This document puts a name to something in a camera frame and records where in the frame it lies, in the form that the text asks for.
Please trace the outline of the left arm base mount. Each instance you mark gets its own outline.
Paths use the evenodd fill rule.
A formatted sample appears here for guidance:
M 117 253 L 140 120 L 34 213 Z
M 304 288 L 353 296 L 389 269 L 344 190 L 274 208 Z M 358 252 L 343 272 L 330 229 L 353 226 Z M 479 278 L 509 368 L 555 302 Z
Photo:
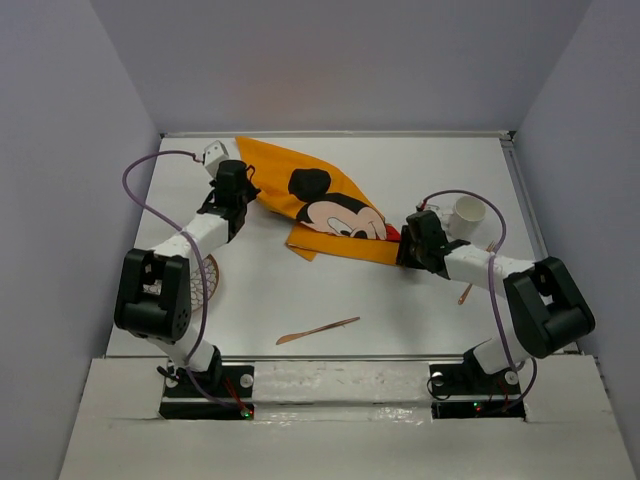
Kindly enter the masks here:
M 218 383 L 204 372 L 194 373 L 193 383 L 186 371 L 171 362 L 157 366 L 164 381 L 159 416 L 166 420 L 250 421 L 254 419 L 252 400 L 254 366 L 224 364 Z

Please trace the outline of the white ceramic mug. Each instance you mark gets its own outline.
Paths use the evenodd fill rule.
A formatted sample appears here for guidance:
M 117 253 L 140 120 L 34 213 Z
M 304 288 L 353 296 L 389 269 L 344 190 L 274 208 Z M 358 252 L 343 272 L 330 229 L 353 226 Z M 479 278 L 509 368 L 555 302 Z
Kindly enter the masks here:
M 486 206 L 480 199 L 465 195 L 451 206 L 435 208 L 444 230 L 453 239 L 469 240 L 486 216 Z

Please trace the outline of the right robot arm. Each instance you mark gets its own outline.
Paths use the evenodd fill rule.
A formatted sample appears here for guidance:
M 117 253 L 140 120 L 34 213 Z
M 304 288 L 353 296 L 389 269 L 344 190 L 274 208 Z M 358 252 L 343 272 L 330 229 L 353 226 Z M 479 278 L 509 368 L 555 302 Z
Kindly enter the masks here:
M 486 390 L 498 373 L 529 359 L 544 359 L 587 336 L 596 326 L 591 309 L 560 259 L 517 260 L 466 240 L 450 241 L 433 211 L 407 217 L 396 264 L 485 289 L 495 314 L 499 313 L 497 298 L 506 300 L 511 324 L 506 326 L 498 319 L 498 337 L 463 355 L 456 378 L 473 392 Z

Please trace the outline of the copper butter knife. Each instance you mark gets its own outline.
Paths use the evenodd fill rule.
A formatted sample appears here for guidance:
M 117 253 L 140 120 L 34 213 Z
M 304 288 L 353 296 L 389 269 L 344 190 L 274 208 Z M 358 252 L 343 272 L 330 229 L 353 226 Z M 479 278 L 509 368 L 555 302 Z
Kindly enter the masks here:
M 292 342 L 294 340 L 298 340 L 298 339 L 304 338 L 306 336 L 310 336 L 310 335 L 313 335 L 313 334 L 321 333 L 321 332 L 324 332 L 324 331 L 327 331 L 327 330 L 331 330 L 331 329 L 335 329 L 335 328 L 339 328 L 339 327 L 344 327 L 344 326 L 346 326 L 348 324 L 357 322 L 359 320 L 360 320 L 359 317 L 352 317 L 352 318 L 348 318 L 348 319 L 345 319 L 345 320 L 340 320 L 340 321 L 337 321 L 337 322 L 333 322 L 333 323 L 330 323 L 330 324 L 327 324 L 327 325 L 323 325 L 321 327 L 317 327 L 315 329 L 307 330 L 307 331 L 304 331 L 304 332 L 287 334 L 287 335 L 284 335 L 284 336 L 280 337 L 276 341 L 276 345 L 282 345 L 282 344 L 285 344 L 285 343 Z

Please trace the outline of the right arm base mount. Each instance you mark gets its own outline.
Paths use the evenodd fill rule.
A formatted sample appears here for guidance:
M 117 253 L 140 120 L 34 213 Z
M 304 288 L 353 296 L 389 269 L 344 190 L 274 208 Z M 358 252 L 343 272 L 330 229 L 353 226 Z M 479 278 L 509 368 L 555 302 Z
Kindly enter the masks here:
M 503 370 L 470 379 L 458 363 L 429 366 L 427 391 L 435 420 L 526 418 L 518 375 Z

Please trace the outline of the copper fork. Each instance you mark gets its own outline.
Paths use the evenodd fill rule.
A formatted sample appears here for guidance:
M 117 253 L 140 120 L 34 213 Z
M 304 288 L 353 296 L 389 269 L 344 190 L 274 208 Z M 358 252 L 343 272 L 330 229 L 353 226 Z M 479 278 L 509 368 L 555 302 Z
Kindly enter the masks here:
M 492 242 L 491 242 L 491 243 L 486 247 L 486 250 L 485 250 L 485 251 L 487 251 L 487 252 L 493 252 L 493 251 L 494 251 L 494 249 L 495 249 L 495 245 L 496 245 L 496 242 L 495 242 L 495 241 L 492 241 Z M 465 303 L 465 301 L 466 301 L 466 299 L 468 298 L 468 296 L 469 296 L 469 294 L 470 294 L 470 292 L 471 292 L 471 290 L 472 290 L 473 286 L 474 286 L 473 284 L 468 284 L 468 285 L 466 286 L 465 290 L 462 292 L 461 296 L 458 298 L 458 301 L 457 301 L 457 304 L 458 304 L 458 305 L 463 305 L 463 304 Z

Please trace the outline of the floral patterned ceramic plate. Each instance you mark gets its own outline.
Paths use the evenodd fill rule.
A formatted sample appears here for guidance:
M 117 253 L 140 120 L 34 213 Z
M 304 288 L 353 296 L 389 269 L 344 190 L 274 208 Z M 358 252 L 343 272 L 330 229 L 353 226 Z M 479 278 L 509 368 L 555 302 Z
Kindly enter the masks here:
M 191 310 L 197 312 L 201 310 L 206 302 L 214 296 L 219 283 L 219 266 L 213 255 L 208 255 L 203 259 L 204 275 L 196 269 L 190 279 L 190 299 Z

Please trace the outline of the yellow Mickey Mouse placemat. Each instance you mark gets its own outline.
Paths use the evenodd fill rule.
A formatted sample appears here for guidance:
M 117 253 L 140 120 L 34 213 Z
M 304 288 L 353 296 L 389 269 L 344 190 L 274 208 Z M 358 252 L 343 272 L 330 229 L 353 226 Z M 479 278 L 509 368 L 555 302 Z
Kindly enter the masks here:
M 327 254 L 396 264 L 400 233 L 339 168 L 248 137 L 236 144 L 241 160 L 255 169 L 259 203 L 294 221 L 290 250 L 308 261 Z

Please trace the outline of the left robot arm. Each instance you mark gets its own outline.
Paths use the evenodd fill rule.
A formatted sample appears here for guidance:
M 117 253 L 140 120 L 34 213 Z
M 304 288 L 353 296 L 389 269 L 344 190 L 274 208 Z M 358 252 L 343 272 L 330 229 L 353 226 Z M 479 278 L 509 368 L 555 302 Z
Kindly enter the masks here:
M 244 226 L 248 205 L 258 197 L 252 183 L 255 168 L 241 160 L 202 160 L 212 177 L 212 190 L 193 219 L 184 227 L 138 198 L 129 188 L 128 176 L 149 155 L 135 161 L 122 176 L 125 192 L 143 210 L 176 230 L 159 245 L 134 248 L 126 253 L 116 297 L 115 326 L 160 348 L 185 371 L 195 392 L 209 395 L 221 383 L 219 349 L 204 340 L 208 296 L 202 295 L 202 319 L 192 324 L 191 275 L 196 271 L 207 289 L 204 258 L 231 242 Z

